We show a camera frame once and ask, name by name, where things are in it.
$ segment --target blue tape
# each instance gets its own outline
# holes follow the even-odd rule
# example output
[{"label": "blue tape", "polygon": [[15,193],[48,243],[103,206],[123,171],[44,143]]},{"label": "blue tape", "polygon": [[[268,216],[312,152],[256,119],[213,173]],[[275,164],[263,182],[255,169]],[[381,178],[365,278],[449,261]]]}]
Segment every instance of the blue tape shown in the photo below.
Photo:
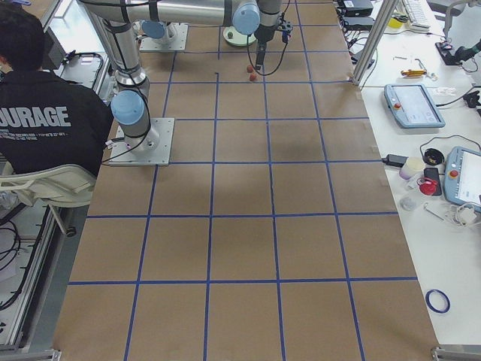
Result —
[{"label": "blue tape", "polygon": [[[431,298],[431,295],[433,293],[437,293],[437,294],[439,294],[443,297],[444,301],[446,302],[446,307],[444,309],[442,309],[442,310],[437,309],[431,304],[430,298]],[[447,294],[445,294],[443,291],[440,291],[440,290],[430,290],[430,291],[428,291],[426,293],[425,300],[426,300],[426,305],[428,305],[429,309],[431,311],[436,312],[437,314],[445,314],[451,308],[451,302],[449,301],[449,298],[448,298]]]}]

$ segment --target black t-shirt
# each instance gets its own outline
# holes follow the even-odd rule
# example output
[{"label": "black t-shirt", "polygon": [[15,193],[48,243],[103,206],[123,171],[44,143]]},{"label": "black t-shirt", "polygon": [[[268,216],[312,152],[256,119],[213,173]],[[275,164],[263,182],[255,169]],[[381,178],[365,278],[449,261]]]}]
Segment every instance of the black t-shirt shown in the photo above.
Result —
[{"label": "black t-shirt", "polygon": [[96,176],[112,119],[93,90],[50,72],[0,82],[0,152],[17,174],[78,164]]}]

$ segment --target dark hair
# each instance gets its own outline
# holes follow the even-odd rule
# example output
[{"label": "dark hair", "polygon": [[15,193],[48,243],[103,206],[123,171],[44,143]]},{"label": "dark hair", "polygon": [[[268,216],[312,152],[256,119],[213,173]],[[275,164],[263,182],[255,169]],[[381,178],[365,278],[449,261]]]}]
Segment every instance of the dark hair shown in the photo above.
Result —
[{"label": "dark hair", "polygon": [[38,70],[44,58],[44,39],[37,17],[0,0],[0,55],[13,70]]}]

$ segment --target keyboard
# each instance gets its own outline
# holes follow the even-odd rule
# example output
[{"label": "keyboard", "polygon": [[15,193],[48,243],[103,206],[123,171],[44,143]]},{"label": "keyboard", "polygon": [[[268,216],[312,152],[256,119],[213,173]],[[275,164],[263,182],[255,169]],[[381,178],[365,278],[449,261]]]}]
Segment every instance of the keyboard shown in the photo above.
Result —
[{"label": "keyboard", "polygon": [[420,0],[400,0],[404,13],[407,15],[407,25],[417,32],[428,32],[430,25]]}]

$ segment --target cup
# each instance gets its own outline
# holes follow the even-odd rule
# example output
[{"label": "cup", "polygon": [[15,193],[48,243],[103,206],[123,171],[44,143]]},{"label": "cup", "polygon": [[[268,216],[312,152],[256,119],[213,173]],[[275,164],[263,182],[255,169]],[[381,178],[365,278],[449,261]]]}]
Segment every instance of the cup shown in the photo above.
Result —
[{"label": "cup", "polygon": [[426,164],[421,158],[410,156],[399,170],[399,175],[405,180],[409,180],[416,174],[424,171]]}]

